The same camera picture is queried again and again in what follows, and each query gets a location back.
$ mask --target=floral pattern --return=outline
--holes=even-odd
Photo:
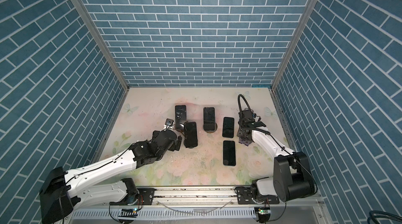
[[[236,136],[233,139],[222,137],[224,117],[234,117],[235,132],[238,130],[238,94],[244,95],[255,113],[263,115],[261,121],[287,145],[275,110],[269,110],[274,105],[266,88],[132,88],[102,158],[115,155],[136,141],[150,139],[154,130],[163,129],[166,118],[174,119],[175,105],[186,105],[187,119],[197,123],[198,146],[188,149],[182,144],[179,151],[167,151],[153,164],[121,173],[103,183],[132,177],[138,186],[248,185],[254,179],[272,176],[273,159],[260,146],[241,145]],[[215,107],[218,129],[214,133],[202,130],[203,108],[207,106]],[[224,140],[236,143],[236,166],[223,165]]]

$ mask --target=blue brick wall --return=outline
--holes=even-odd
[[[48,172],[88,164],[123,90],[70,0],[0,0],[0,223],[38,223]]]
[[[131,86],[269,86],[307,0],[83,0]]]
[[[334,223],[402,215],[401,52],[402,0],[318,0],[281,78]]]

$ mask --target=tabletop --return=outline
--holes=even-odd
[[[100,159],[124,151],[137,141],[151,139],[154,130],[163,129],[167,118],[174,119],[176,105],[185,105],[187,120],[197,123],[198,146],[189,149],[182,143],[179,151],[167,151],[161,160],[103,183],[131,177],[137,186],[248,185],[254,179],[272,176],[272,157],[256,143],[238,143],[239,94],[244,95],[268,130],[288,146],[267,88],[131,88]],[[204,107],[215,108],[218,128],[214,133],[203,130]],[[232,139],[222,137],[224,117],[235,119]],[[236,143],[236,166],[223,165],[224,140]]]

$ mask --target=round wireless charger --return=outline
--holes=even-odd
[[[215,130],[213,130],[213,131],[205,131],[206,133],[214,133],[216,130],[218,129],[218,124],[217,123],[215,123]]]

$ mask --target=black smartphone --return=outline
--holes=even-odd
[[[197,124],[195,122],[184,123],[184,146],[194,148],[198,146]]]
[[[204,131],[215,130],[215,108],[204,107]]]
[[[234,118],[224,117],[224,126],[222,128],[222,136],[233,138],[234,135]]]
[[[187,108],[185,105],[176,105],[174,107],[175,123],[174,128],[179,131],[184,130],[184,123],[187,121]]]
[[[234,141],[224,141],[224,165],[236,166],[236,150],[234,148]]]

